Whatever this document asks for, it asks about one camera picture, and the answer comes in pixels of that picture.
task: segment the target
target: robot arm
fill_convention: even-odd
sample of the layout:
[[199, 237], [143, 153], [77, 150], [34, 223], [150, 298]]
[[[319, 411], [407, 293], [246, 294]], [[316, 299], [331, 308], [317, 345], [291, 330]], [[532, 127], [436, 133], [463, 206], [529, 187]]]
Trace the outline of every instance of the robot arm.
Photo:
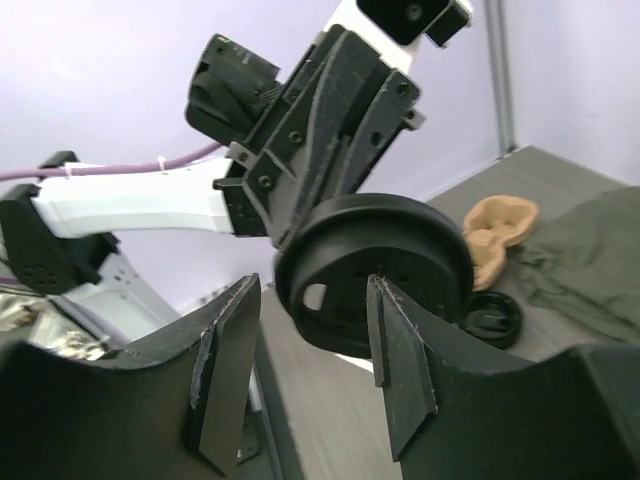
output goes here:
[[[389, 12], [399, 12], [393, 24]], [[215, 36], [186, 117], [228, 145], [228, 158], [84, 176], [75, 155], [58, 155], [67, 161], [47, 166], [67, 175], [20, 185], [0, 201], [13, 275], [91, 310], [130, 340], [172, 322], [178, 313], [139, 278], [110, 232], [268, 235], [285, 248], [308, 210], [356, 191], [396, 135], [419, 126], [419, 91], [407, 76], [419, 37], [442, 45], [470, 17], [457, 0], [343, 0], [284, 85], [277, 67]]]

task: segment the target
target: hole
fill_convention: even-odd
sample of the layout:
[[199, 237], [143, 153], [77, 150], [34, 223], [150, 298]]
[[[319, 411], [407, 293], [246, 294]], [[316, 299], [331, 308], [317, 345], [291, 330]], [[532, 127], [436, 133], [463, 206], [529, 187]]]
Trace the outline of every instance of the hole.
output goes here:
[[411, 4], [407, 7], [407, 18], [410, 22], [417, 22], [422, 18], [422, 7], [417, 3]]
[[380, 132], [373, 132], [371, 134], [371, 145], [377, 147], [382, 143], [382, 134]]
[[310, 310], [316, 312], [322, 307], [322, 301], [324, 300], [324, 294], [327, 291], [327, 286], [323, 283], [314, 283], [309, 285], [304, 291], [304, 306]]
[[404, 98], [409, 94], [409, 84], [402, 82], [400, 85], [396, 87], [396, 94], [400, 98]]

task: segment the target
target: black lid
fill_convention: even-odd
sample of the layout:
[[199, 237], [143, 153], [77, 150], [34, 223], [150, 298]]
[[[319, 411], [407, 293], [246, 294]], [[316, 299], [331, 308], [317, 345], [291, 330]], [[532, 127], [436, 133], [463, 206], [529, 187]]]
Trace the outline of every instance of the black lid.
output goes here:
[[513, 298], [485, 290], [471, 295], [461, 327], [478, 340], [505, 350], [518, 340], [522, 320], [522, 310]]

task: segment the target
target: black mount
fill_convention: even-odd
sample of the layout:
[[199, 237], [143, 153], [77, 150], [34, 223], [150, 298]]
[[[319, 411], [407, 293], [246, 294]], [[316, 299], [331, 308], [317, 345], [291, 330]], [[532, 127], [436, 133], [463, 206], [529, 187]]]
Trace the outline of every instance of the black mount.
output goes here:
[[404, 480], [635, 480], [640, 348], [578, 346], [535, 364], [372, 276], [375, 382]]
[[[58, 152], [39, 168], [77, 161], [73, 152]], [[13, 275], [42, 295], [63, 295], [85, 283], [99, 283], [98, 271], [110, 254], [118, 252], [118, 239], [111, 233], [57, 238], [33, 206], [31, 199], [38, 192], [36, 185], [17, 185], [0, 201], [0, 227]]]
[[[212, 55], [211, 45], [203, 59]], [[199, 75], [187, 112], [202, 105]], [[423, 117], [413, 109], [416, 85], [341, 26], [320, 36], [286, 85], [269, 91], [274, 98], [251, 133], [230, 143], [235, 162], [215, 188], [225, 196], [237, 236], [266, 234], [282, 250], [313, 207], [354, 193], [398, 133], [418, 128]], [[191, 118], [188, 113], [199, 131], [215, 130]]]
[[245, 409], [260, 294], [244, 277], [93, 362], [0, 344], [3, 478], [242, 478], [260, 448]]
[[358, 8], [400, 45], [422, 33], [444, 46], [471, 22], [460, 0], [357, 0]]

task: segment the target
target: metal object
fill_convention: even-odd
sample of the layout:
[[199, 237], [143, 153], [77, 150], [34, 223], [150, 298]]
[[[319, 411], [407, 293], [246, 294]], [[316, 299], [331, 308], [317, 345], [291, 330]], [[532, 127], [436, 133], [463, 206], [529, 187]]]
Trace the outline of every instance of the metal object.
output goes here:
[[485, 18], [500, 153], [507, 155], [518, 148], [518, 139], [515, 132], [504, 3], [503, 0], [487, 0]]
[[[402, 285], [420, 305], [459, 320], [473, 285], [467, 244], [446, 217], [405, 197], [356, 194], [321, 203], [275, 267], [280, 302], [304, 339], [324, 350], [370, 358], [367, 277]], [[324, 285], [318, 307], [305, 302]]]
[[640, 475], [640, 348], [578, 346], [534, 364], [444, 322], [379, 277], [376, 385], [404, 480]]

